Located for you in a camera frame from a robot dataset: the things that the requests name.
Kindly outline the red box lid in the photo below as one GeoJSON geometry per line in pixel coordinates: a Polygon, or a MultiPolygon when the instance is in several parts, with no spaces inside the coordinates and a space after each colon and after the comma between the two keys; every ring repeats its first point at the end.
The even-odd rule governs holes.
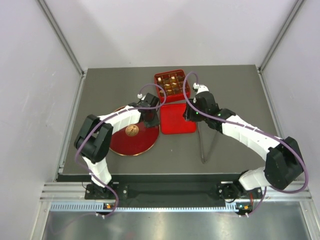
{"type": "Polygon", "coordinates": [[[164,135],[191,134],[197,129],[195,122],[186,121],[185,103],[165,104],[160,107],[160,130],[164,135]]]}

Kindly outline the round dark red plate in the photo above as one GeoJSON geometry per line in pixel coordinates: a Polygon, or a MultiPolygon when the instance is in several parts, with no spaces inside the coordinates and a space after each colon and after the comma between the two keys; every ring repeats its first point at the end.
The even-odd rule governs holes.
{"type": "Polygon", "coordinates": [[[109,149],[121,156],[137,156],[148,151],[157,141],[160,126],[146,127],[139,110],[124,106],[106,121],[113,126],[109,149]]]}

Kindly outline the metal tongs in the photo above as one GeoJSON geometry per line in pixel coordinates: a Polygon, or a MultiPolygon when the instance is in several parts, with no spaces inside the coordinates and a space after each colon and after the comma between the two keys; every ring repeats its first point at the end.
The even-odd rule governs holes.
{"type": "Polygon", "coordinates": [[[200,160],[205,165],[211,159],[219,133],[216,130],[205,128],[203,123],[197,123],[196,132],[199,140],[200,160]]]}

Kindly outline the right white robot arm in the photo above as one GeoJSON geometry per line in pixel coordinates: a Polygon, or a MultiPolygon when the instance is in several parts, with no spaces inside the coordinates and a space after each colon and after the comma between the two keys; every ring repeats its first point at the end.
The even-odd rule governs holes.
{"type": "Polygon", "coordinates": [[[263,167],[246,170],[233,181],[233,192],[245,198],[253,189],[272,187],[282,193],[305,171],[297,141],[267,134],[245,122],[227,108],[219,108],[214,96],[207,90],[198,91],[186,100],[183,114],[187,121],[204,121],[209,128],[230,137],[258,154],[265,162],[263,167]]]}

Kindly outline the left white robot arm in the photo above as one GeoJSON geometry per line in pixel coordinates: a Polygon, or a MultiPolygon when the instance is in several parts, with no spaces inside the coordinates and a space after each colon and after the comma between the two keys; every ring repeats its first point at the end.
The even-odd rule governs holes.
{"type": "Polygon", "coordinates": [[[146,128],[160,124],[157,115],[159,98],[150,93],[139,94],[138,97],[137,103],[132,102],[110,114],[88,115],[74,141],[74,160],[76,163],[80,158],[85,161],[85,164],[79,165],[88,170],[91,184],[102,198],[109,198],[114,191],[106,161],[113,135],[138,123],[143,123],[146,128]]]}

